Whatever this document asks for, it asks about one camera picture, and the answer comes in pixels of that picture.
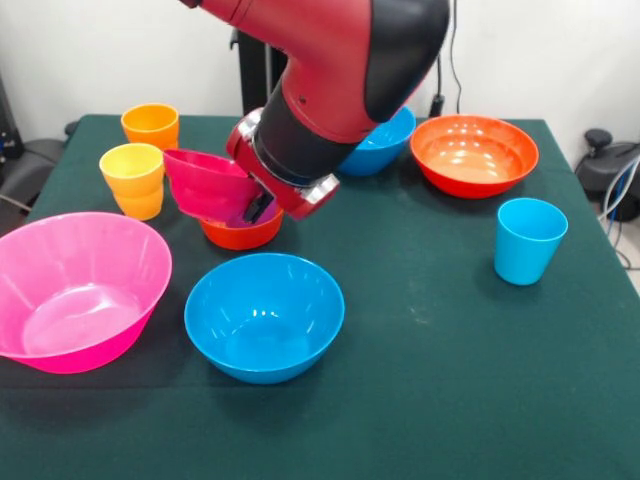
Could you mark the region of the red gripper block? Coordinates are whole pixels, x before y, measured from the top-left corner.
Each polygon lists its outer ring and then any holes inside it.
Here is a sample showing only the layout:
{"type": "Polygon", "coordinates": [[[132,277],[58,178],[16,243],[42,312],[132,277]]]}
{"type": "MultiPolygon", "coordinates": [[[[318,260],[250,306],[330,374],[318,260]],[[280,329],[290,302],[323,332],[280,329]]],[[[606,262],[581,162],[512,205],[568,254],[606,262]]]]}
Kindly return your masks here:
{"type": "Polygon", "coordinates": [[[285,180],[264,162],[266,156],[256,144],[256,132],[256,126],[237,124],[227,141],[227,151],[235,163],[258,184],[258,194],[249,201],[243,221],[256,224],[272,203],[296,220],[316,213],[328,202],[328,177],[309,185],[285,180]]]}

